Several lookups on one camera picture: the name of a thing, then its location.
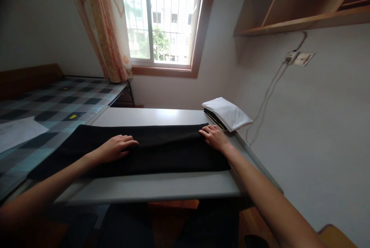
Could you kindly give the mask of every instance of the forearm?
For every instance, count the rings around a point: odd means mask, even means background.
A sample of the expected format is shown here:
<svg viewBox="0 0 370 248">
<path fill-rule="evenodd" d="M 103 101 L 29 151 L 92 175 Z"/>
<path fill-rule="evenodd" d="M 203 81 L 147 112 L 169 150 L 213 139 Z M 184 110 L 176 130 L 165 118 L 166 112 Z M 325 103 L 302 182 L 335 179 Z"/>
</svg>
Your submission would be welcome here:
<svg viewBox="0 0 370 248">
<path fill-rule="evenodd" d="M 249 197 L 282 246 L 325 247 L 317 233 L 278 189 L 233 146 L 224 155 L 238 173 Z"/>
<path fill-rule="evenodd" d="M 86 156 L 18 196 L 0 208 L 0 230 L 12 232 L 51 204 L 76 179 L 94 167 Z"/>
</svg>

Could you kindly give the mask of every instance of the electrical socket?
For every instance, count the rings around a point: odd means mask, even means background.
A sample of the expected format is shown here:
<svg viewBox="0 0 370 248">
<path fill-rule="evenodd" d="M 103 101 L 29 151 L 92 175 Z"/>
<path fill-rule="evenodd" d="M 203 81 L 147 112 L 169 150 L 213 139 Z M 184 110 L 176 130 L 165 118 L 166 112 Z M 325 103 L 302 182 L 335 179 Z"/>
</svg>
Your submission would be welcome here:
<svg viewBox="0 0 370 248">
<path fill-rule="evenodd" d="M 293 64 L 294 60 L 297 58 L 299 51 L 291 51 L 288 52 L 285 57 L 285 64 L 291 65 Z"/>
<path fill-rule="evenodd" d="M 297 58 L 292 61 L 294 65 L 302 66 L 305 67 L 308 64 L 308 61 L 311 60 L 311 58 L 315 55 L 316 53 L 306 53 L 306 52 L 301 52 Z"/>
</svg>

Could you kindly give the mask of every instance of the black pants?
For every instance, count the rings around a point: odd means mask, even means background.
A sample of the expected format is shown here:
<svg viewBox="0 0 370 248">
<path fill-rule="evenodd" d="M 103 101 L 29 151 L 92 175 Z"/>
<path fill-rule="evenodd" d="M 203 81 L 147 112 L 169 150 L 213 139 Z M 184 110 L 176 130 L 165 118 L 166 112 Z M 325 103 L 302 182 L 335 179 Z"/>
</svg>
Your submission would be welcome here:
<svg viewBox="0 0 370 248">
<path fill-rule="evenodd" d="M 239 210 L 237 199 L 200 200 L 174 247 L 237 247 Z M 147 204 L 111 205 L 103 221 L 98 247 L 154 247 Z"/>
</svg>

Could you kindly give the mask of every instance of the black cloth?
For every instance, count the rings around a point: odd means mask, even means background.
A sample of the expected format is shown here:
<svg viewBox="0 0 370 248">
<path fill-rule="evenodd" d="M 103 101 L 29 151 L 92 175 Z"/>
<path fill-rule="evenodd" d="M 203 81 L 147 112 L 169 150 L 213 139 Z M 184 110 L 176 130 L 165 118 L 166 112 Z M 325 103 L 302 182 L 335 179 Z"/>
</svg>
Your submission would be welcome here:
<svg viewBox="0 0 370 248">
<path fill-rule="evenodd" d="M 204 113 L 206 113 L 208 116 L 210 116 L 210 118 L 220 127 L 222 128 L 223 130 L 226 129 L 226 126 L 225 124 L 216 116 L 215 113 L 213 113 L 212 111 L 208 110 L 207 108 L 204 108 Z"/>
<path fill-rule="evenodd" d="M 83 178 L 169 172 L 222 171 L 230 169 L 227 159 L 204 142 L 202 125 L 94 127 L 80 125 L 28 178 L 44 180 L 98 148 L 116 135 L 132 135 L 139 145 L 122 159 L 101 164 Z"/>
<path fill-rule="evenodd" d="M 236 198 L 199 200 L 185 222 L 174 248 L 237 248 L 239 208 Z M 105 215 L 98 247 L 152 247 L 153 228 L 147 205 L 111 205 Z"/>
</svg>

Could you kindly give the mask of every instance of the plaid bed sheet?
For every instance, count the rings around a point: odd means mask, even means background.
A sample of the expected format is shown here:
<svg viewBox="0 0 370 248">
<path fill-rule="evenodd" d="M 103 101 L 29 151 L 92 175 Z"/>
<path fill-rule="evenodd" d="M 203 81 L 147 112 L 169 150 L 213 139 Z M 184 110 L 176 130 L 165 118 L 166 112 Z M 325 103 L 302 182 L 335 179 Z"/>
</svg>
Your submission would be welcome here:
<svg viewBox="0 0 370 248">
<path fill-rule="evenodd" d="M 0 153 L 0 200 L 48 157 L 79 125 L 86 123 L 126 87 L 105 79 L 64 78 L 12 100 L 0 101 L 0 123 L 35 116 L 49 129 Z"/>
</svg>

